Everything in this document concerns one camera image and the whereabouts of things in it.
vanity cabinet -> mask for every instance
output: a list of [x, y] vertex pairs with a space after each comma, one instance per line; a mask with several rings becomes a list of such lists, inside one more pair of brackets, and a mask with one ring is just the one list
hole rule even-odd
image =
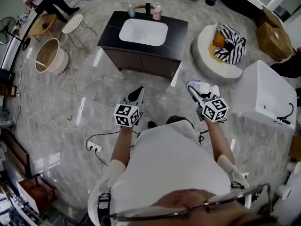
[[104, 49], [104, 52], [120, 70], [134, 70], [172, 79], [180, 63], [155, 56]]
[[[183, 60], [188, 22], [161, 16], [158, 22], [166, 24], [168, 30], [164, 43], [155, 46], [122, 40], [120, 31], [128, 19], [132, 18], [127, 12], [114, 12], [97, 45], [120, 70], [134, 70], [172, 79]], [[136, 13], [134, 19], [157, 22], [146, 18], [143, 13]]]

glasses frame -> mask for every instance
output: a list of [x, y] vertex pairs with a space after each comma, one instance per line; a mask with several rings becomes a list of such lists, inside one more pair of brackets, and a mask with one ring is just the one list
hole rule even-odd
[[267, 193], [268, 193], [268, 197], [269, 197], [269, 213], [271, 215], [271, 211], [272, 211], [272, 203], [271, 203], [271, 196], [270, 196], [271, 188], [270, 188], [270, 184], [265, 183], [265, 184], [260, 184], [260, 185], [254, 186], [254, 187], [246, 188], [245, 190], [249, 189], [247, 192], [244, 192], [244, 190], [242, 190], [241, 193], [239, 191], [237, 191], [237, 192], [235, 191], [237, 193], [236, 196], [233, 196], [233, 197], [228, 198], [228, 199], [224, 199], [224, 200], [221, 199], [221, 200], [214, 201], [215, 197], [212, 197], [212, 198], [208, 199], [208, 201], [206, 203], [195, 206], [195, 207], [192, 207], [190, 209], [188, 209], [188, 208], [184, 209], [183, 208], [183, 210], [180, 210], [181, 208], [179, 208], [180, 211], [176, 212], [176, 213], [169, 213], [169, 214], [167, 213], [165, 215], [145, 216], [145, 217], [143, 217], [143, 216], [142, 217], [141, 216], [139, 216], [139, 217], [118, 216], [118, 214], [120, 214], [122, 212], [114, 213], [114, 214], [110, 214], [110, 215], [105, 215], [105, 216], [102, 217], [100, 225], [102, 225], [102, 226], [104, 225], [103, 223], [104, 223], [104, 220], [106, 218], [112, 218], [112, 219], [115, 219], [119, 222], [149, 221], [149, 220], [158, 220], [158, 219], [165, 219], [165, 218], [187, 218], [187, 217], [189, 217], [190, 213], [194, 209], [205, 207], [209, 211], [211, 207], [227, 204], [229, 202], [234, 202], [237, 199], [246, 197], [248, 195], [251, 195], [253, 193], [256, 193], [256, 192], [260, 191], [265, 186], [267, 186], [267, 188], [268, 188]]

electric fan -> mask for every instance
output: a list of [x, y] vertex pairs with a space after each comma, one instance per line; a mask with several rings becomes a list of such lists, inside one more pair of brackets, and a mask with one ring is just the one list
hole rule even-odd
[[30, 38], [23, 41], [16, 37], [14, 35], [15, 26], [16, 21], [13, 17], [6, 17], [0, 21], [0, 44], [7, 44], [14, 37], [22, 43], [22, 50], [26, 50], [30, 43]]

gray marble tile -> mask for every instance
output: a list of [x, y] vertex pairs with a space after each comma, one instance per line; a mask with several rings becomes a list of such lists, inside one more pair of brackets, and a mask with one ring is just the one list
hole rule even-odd
[[[79, 0], [65, 0], [71, 6]], [[200, 123], [195, 104], [190, 98], [185, 84], [191, 79], [202, 80], [213, 85], [195, 65], [190, 53], [192, 40], [210, 24], [217, 22], [228, 24], [238, 30], [247, 40], [246, 59], [252, 64], [258, 59], [271, 65], [275, 61], [258, 49], [255, 23], [251, 19], [234, 12], [223, 5], [220, 0], [212, 7], [205, 0], [130, 0], [134, 4], [159, 2], [163, 15], [189, 22], [186, 48], [183, 62], [180, 65], [176, 80], [171, 81], [149, 74], [133, 71], [119, 71], [106, 54], [97, 47], [97, 42], [114, 11], [126, 11], [128, 0], [92, 0], [82, 1], [84, 21], [96, 30], [78, 28], [75, 33], [87, 47], [81, 50], [72, 47], [68, 36], [60, 38], [62, 48], [69, 50], [70, 61], [65, 74], [37, 73], [33, 60], [41, 45], [49, 36], [41, 37], [41, 42], [34, 38], [30, 47], [24, 51], [21, 83], [19, 54], [14, 72], [15, 84], [21, 92], [22, 109], [14, 134], [17, 140], [30, 154], [32, 172], [42, 172], [45, 178], [57, 187], [59, 200], [55, 206], [67, 212], [73, 218], [79, 218], [87, 210], [87, 199], [96, 181], [102, 176], [104, 165], [95, 156], [94, 151], [86, 150], [86, 140], [96, 131], [107, 133], [119, 131], [114, 122], [114, 106], [130, 89], [145, 87], [145, 96], [141, 112], [143, 117], [134, 131], [147, 129], [149, 120], [158, 125], [165, 124], [172, 115], [184, 116], [195, 126], [196, 133], [207, 129]], [[83, 115], [80, 103], [83, 104]], [[287, 79], [294, 87], [300, 87], [301, 81]], [[220, 85], [221, 95], [230, 106], [236, 82]], [[6, 107], [15, 118], [18, 115], [19, 98], [7, 99]], [[292, 135], [269, 128], [255, 121], [238, 117], [230, 111], [228, 121], [222, 129], [228, 141], [234, 145], [234, 156], [237, 167], [249, 172], [251, 185], [269, 182], [273, 192], [285, 181], [287, 153]], [[91, 141], [103, 145], [105, 150], [97, 152], [105, 162], [109, 162], [117, 134], [101, 136]], [[209, 134], [204, 134], [202, 146], [212, 155]], [[265, 194], [254, 204], [256, 210], [267, 202]]]

sink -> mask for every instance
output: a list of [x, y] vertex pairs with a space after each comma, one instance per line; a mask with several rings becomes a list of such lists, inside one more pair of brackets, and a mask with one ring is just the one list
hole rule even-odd
[[123, 24], [119, 38], [126, 42], [160, 46], [165, 42], [167, 31], [168, 26], [164, 23], [131, 18]]

